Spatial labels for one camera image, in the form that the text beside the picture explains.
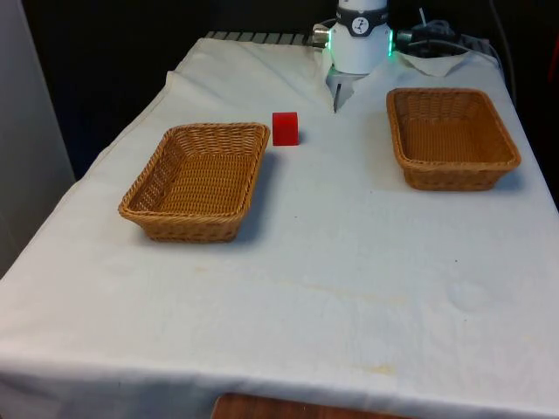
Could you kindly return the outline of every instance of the black object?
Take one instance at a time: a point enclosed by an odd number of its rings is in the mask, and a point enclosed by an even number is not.
[[[377,26],[388,22],[388,9],[358,11],[338,7],[336,19],[348,28],[352,37],[366,38]]]

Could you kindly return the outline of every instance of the green led light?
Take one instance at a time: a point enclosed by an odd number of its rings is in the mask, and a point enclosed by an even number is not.
[[[394,31],[390,31],[388,36],[388,56],[392,57],[392,52],[394,52]]]

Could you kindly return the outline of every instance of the basket rim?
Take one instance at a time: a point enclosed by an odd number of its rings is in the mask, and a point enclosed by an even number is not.
[[[257,141],[259,143],[259,147],[257,150],[258,159],[254,167],[252,168],[252,172],[249,178],[248,187],[246,188],[245,193],[240,201],[239,206],[232,212],[223,213],[223,214],[185,214],[185,213],[175,213],[175,212],[158,212],[158,211],[137,211],[132,210],[128,207],[128,205],[132,202],[132,200],[136,197],[137,193],[139,192],[143,183],[149,178],[152,172],[155,170],[156,163],[162,157],[162,151],[167,146],[167,143],[171,140],[173,135],[177,132],[183,130],[189,130],[192,128],[198,127],[215,127],[215,128],[226,128],[226,127],[258,127],[262,128],[263,133],[261,136],[258,137]],[[188,125],[181,125],[177,127],[172,127],[168,129],[165,134],[163,135],[162,140],[160,141],[159,145],[155,152],[149,158],[149,161],[142,172],[138,175],[133,185],[130,187],[126,195],[121,200],[119,205],[118,211],[127,220],[130,221],[137,221],[141,219],[143,222],[151,220],[159,220],[161,221],[162,218],[167,219],[170,222],[177,223],[177,222],[188,222],[188,223],[229,223],[235,222],[243,219],[248,210],[250,209],[251,202],[252,202],[252,192],[255,187],[255,180],[256,174],[259,172],[259,166],[262,161],[263,155],[266,151],[267,142],[270,137],[270,128],[267,125],[258,123],[258,122],[235,122],[235,123],[195,123],[195,124],[188,124]]]
[[[402,143],[402,135],[400,133],[400,124],[398,123],[397,112],[396,112],[396,97],[400,94],[406,93],[432,93],[432,94],[455,94],[455,93],[470,93],[479,96],[483,99],[487,105],[487,109],[491,112],[493,119],[497,124],[500,136],[507,145],[509,151],[512,154],[512,158],[509,161],[494,161],[494,162],[483,162],[483,161],[425,161],[411,159],[404,153],[404,145]],[[495,109],[495,106],[487,93],[469,88],[449,88],[449,87],[426,87],[426,88],[414,88],[405,87],[397,88],[388,92],[386,96],[386,105],[388,108],[388,114],[390,119],[390,128],[392,131],[392,140],[394,143],[394,151],[398,164],[404,169],[415,169],[415,170],[432,170],[443,169],[446,171],[463,171],[463,170],[475,170],[475,171],[502,171],[502,170],[513,170],[521,165],[521,154],[514,144],[510,133],[508,132],[505,124],[503,123],[499,113]]]

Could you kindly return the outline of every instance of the white wall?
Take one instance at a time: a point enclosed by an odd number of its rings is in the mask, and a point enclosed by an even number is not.
[[[19,0],[0,0],[0,278],[73,182]]]

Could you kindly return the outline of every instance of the stain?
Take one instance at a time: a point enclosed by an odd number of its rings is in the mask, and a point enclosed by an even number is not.
[[[382,364],[374,367],[360,366],[357,367],[357,369],[360,369],[365,373],[375,374],[375,375],[386,375],[389,377],[396,375],[396,368],[391,364]]]
[[[349,292],[346,290],[330,288],[324,285],[300,284],[300,283],[290,282],[290,281],[273,281],[273,282],[278,285],[297,286],[309,291],[325,292],[331,295],[335,295],[336,297],[341,299],[357,299],[357,300],[367,301],[369,303],[386,304],[389,306],[405,306],[408,302],[406,297],[401,297],[401,296],[383,297],[377,294],[361,294],[357,292]]]
[[[485,310],[494,301],[487,286],[480,282],[453,282],[447,286],[446,294],[452,305],[464,313]]]

